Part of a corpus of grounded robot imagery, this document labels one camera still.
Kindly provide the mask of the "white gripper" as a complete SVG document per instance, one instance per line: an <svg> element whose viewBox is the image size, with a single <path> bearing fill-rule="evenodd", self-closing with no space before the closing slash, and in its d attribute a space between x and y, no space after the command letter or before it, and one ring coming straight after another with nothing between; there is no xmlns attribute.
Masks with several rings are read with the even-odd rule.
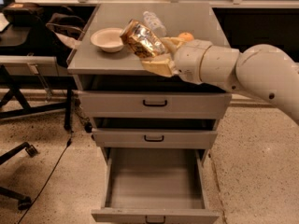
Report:
<svg viewBox="0 0 299 224"><path fill-rule="evenodd" d="M162 77L172 77L176 74L176 67L178 76L183 81L201 84L201 62L212 43L198 39L186 43L183 38L179 37L161 37L161 41L169 53L175 54L174 61L170 54L142 59L144 69Z"/></svg>

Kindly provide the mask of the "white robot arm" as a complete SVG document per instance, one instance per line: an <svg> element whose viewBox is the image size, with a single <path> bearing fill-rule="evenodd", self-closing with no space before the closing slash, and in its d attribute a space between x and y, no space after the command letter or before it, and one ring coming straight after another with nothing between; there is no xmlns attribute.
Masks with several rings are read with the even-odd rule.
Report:
<svg viewBox="0 0 299 224"><path fill-rule="evenodd" d="M142 59L145 70L260 98L299 124L299 73L281 49L261 44L241 52L198 39L184 42L165 37L163 42L168 52Z"/></svg>

